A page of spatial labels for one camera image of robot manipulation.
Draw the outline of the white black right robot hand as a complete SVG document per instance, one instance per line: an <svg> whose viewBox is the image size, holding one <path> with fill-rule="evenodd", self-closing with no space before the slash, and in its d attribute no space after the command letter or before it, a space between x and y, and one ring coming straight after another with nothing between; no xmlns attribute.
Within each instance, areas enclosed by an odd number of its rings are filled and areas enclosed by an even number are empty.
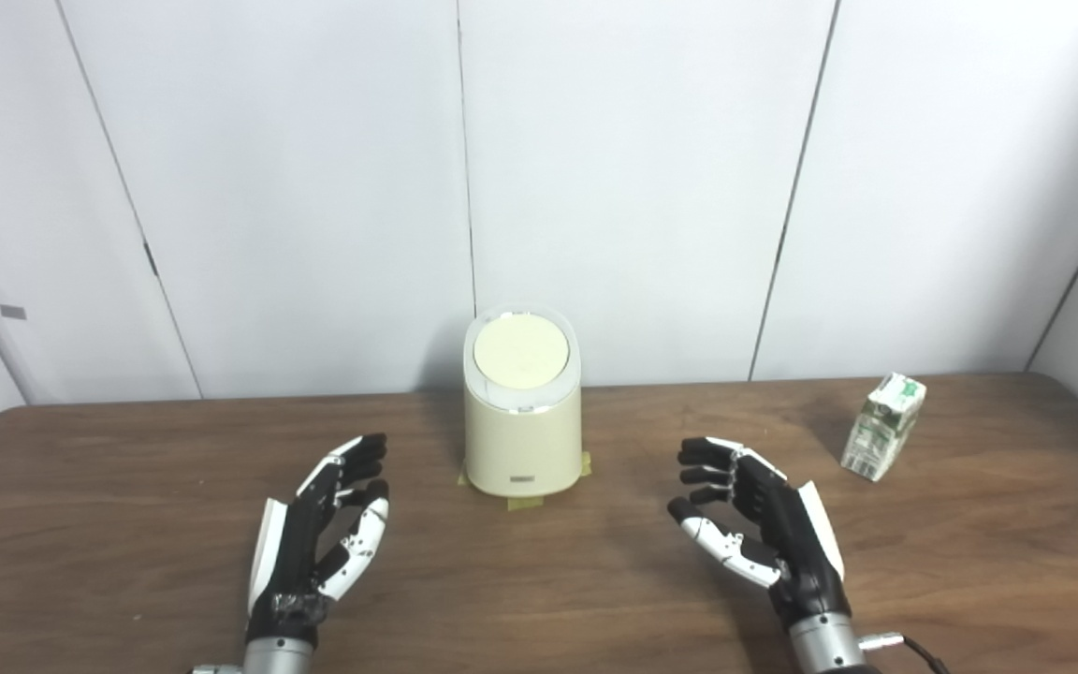
<svg viewBox="0 0 1078 674"><path fill-rule="evenodd" d="M765 589L783 630L805 619L854 614L844 563L814 482L794 486L752 448L721 438L686 438L680 481L692 493L667 511L716 562Z"/></svg>

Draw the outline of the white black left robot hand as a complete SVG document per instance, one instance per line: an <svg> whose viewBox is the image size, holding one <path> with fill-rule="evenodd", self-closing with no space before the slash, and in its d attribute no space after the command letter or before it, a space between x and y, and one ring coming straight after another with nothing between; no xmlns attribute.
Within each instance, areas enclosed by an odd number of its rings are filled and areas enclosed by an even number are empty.
<svg viewBox="0 0 1078 674"><path fill-rule="evenodd" d="M318 627L375 559L389 520L381 478L386 434L356 436L303 479L291 503L267 499L254 550L245 641L318 645Z"/></svg>

